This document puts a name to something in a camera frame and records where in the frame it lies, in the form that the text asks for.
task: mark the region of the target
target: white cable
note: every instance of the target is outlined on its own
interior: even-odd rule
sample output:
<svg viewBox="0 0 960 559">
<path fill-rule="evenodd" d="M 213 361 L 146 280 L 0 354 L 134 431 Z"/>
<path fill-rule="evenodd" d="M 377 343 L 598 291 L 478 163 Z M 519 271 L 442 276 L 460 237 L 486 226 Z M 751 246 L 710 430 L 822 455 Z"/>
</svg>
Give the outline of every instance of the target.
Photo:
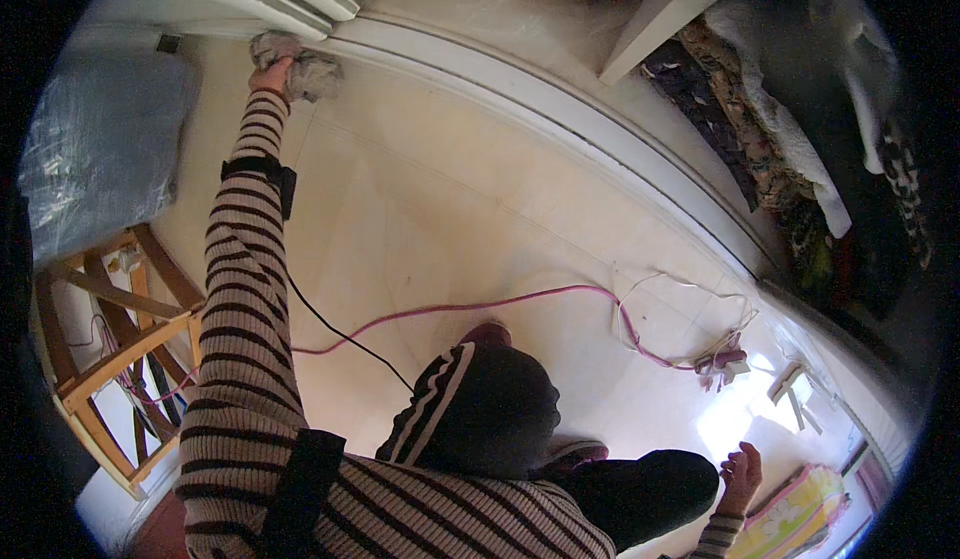
<svg viewBox="0 0 960 559">
<path fill-rule="evenodd" d="M 731 340 L 733 340 L 734 337 L 736 337 L 737 335 L 743 333 L 743 332 L 747 329 L 747 327 L 750 326 L 750 323 L 753 322 L 754 319 L 755 319 L 758 315 L 761 314 L 761 311 L 760 311 L 759 309 L 757 309 L 757 308 L 754 308 L 754 303 L 753 303 L 753 302 L 750 300 L 750 298 L 747 297 L 746 295 L 739 294 L 739 293 L 733 293 L 733 294 L 717 294 L 717 293 L 715 293 L 715 292 L 712 291 L 712 290 L 707 290 L 706 288 L 703 288 L 703 287 L 702 287 L 700 284 L 698 284 L 698 283 L 695 283 L 695 282 L 692 282 L 692 281 L 688 281 L 688 280 L 686 280 L 686 279 L 681 279 L 681 278 L 679 278 L 679 277 L 674 277 L 674 276 L 672 276 L 671 274 L 668 274 L 668 273 L 666 273 L 666 272 L 656 272 L 656 273 L 654 273 L 654 274 L 651 274 L 650 276 L 642 277 L 641 279 L 639 279 L 639 280 L 637 280 L 636 282 L 634 282 L 633 285 L 630 287 L 630 290 L 627 291 L 627 294 L 625 294 L 625 295 L 623 296 L 623 298 L 620 299 L 620 301 L 618 302 L 618 304 L 617 304 L 617 306 L 616 306 L 616 334 L 617 334 L 617 339 L 620 341 L 620 345 L 621 345 L 624 349 L 626 349 L 627 351 L 630 351 L 631 353 L 640 353 L 641 351 L 640 351 L 640 349 L 637 349 L 636 347 L 634 347 L 634 348 L 628 347 L 628 346 L 627 346 L 626 344 L 624 344 L 624 342 L 623 342 L 623 324 L 622 324 L 622 322 L 621 322 L 621 317 L 620 317 L 620 315 L 621 315 L 621 310 L 622 310 L 622 308 L 623 308 L 623 304 L 627 302 L 627 299 L 630 298 L 630 295 L 632 295 L 632 294 L 634 293 L 634 291 L 637 290 L 637 288 L 638 288 L 641 284 L 643 284 L 644 282 L 647 282 L 648 280 L 653 280 L 654 278 L 657 278 L 657 277 L 660 277 L 660 276 L 666 276 L 667 278 L 669 278 L 670 280 L 672 280 L 672 281 L 674 282 L 674 284 L 679 285 L 679 286 L 681 286 L 681 287 L 686 287 L 686 288 L 689 288 L 689 289 L 701 289 L 701 290 L 704 290 L 704 291 L 705 291 L 706 293 L 708 293 L 710 296 L 715 297 L 716 299 L 719 299 L 720 301 L 726 301 L 726 300 L 728 300 L 728 299 L 738 299 L 738 298 L 739 298 L 739 299 L 743 299 L 743 301 L 744 301 L 744 303 L 743 303 L 743 311 L 740 313 L 740 320 L 736 323 L 736 326 L 735 326 L 733 329 L 729 330 L 726 334 L 724 334 L 723 336 L 721 336 L 719 340 L 717 340 L 717 341 L 714 342 L 712 345 L 710 345 L 704 352 L 701 352 L 701 353 L 698 354 L 697 356 L 682 357 L 682 358 L 679 359 L 679 361 L 676 361 L 677 363 L 682 363 L 682 362 L 684 362 L 684 361 L 690 361 L 690 360 L 698 360 L 698 359 L 700 359 L 700 358 L 702 358 L 702 357 L 704 357 L 704 356 L 706 356 L 706 355 L 713 355 L 713 358 L 716 359 L 716 356 L 719 355 L 719 353 L 720 353 L 720 349 L 722 349 L 725 344 L 727 344 L 728 342 L 730 342 Z M 636 344 L 640 344 L 640 335 L 639 335 L 639 334 L 637 335 Z"/>
</svg>

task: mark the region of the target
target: woman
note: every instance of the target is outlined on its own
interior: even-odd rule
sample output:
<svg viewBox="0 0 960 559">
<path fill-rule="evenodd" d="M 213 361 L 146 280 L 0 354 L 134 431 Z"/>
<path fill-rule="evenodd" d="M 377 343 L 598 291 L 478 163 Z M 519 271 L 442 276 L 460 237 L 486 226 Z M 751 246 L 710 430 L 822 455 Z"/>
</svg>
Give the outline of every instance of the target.
<svg viewBox="0 0 960 559">
<path fill-rule="evenodd" d="M 289 58 L 253 90 L 207 230 L 203 361 L 180 434 L 176 493 L 192 557 L 613 557 L 705 513 L 717 473 L 658 450 L 606 461 L 570 445 L 542 466 L 557 390 L 502 325 L 475 328 L 417 380 L 371 459 L 307 429 L 292 369 L 280 154 Z M 761 480 L 749 444 L 692 556 L 722 557 Z"/>
</svg>

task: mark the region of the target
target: black pants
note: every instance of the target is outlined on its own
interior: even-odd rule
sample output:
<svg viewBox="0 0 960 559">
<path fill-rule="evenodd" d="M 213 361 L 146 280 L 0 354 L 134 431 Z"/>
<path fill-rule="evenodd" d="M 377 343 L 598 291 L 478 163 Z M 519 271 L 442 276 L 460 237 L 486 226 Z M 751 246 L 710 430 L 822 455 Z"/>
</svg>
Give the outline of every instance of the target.
<svg viewBox="0 0 960 559">
<path fill-rule="evenodd" d="M 559 397 L 529 354 L 467 343 L 427 366 L 376 458 L 465 476 L 527 480 L 560 423 Z M 556 483 L 620 553 L 706 513 L 719 477 L 697 453 L 655 450 L 635 461 L 587 463 Z"/>
</svg>

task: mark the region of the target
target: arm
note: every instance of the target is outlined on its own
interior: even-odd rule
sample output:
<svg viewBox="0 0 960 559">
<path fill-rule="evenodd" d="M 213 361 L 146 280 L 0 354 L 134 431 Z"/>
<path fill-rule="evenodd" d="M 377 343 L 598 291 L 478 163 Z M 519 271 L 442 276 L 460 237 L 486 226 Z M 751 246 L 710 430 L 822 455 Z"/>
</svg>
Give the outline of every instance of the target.
<svg viewBox="0 0 960 559">
<path fill-rule="evenodd" d="M 269 89 L 282 88 L 288 67 L 283 61 L 251 78 L 232 160 L 278 154 L 289 106 Z M 255 170 L 224 178 L 205 244 L 203 360 L 183 417 L 176 493 L 192 556 L 252 556 L 280 471 L 306 428 L 290 352 L 277 187 Z"/>
<path fill-rule="evenodd" d="M 727 556 L 727 551 L 737 539 L 763 480 L 761 454 L 748 442 L 740 443 L 740 452 L 732 452 L 720 464 L 720 478 L 726 482 L 726 490 L 717 504 L 716 512 L 703 529 L 697 548 L 689 554 L 690 559 L 718 559 Z"/>
</svg>

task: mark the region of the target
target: right hand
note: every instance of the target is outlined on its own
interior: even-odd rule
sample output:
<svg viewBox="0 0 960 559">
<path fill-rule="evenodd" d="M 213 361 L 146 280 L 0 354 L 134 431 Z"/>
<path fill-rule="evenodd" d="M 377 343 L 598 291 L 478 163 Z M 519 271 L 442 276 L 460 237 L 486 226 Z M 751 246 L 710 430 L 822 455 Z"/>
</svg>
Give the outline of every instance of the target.
<svg viewBox="0 0 960 559">
<path fill-rule="evenodd" d="M 741 442 L 740 452 L 727 455 L 720 469 L 726 490 L 717 505 L 717 513 L 745 516 L 763 481 L 761 454 L 754 445 Z"/>
<path fill-rule="evenodd" d="M 290 71 L 290 66 L 292 65 L 294 65 L 293 57 L 281 57 L 263 71 L 259 69 L 254 70 L 246 83 L 249 85 L 251 91 L 269 89 L 289 102 L 290 99 L 284 97 L 283 90 L 286 88 L 287 73 Z"/>
</svg>

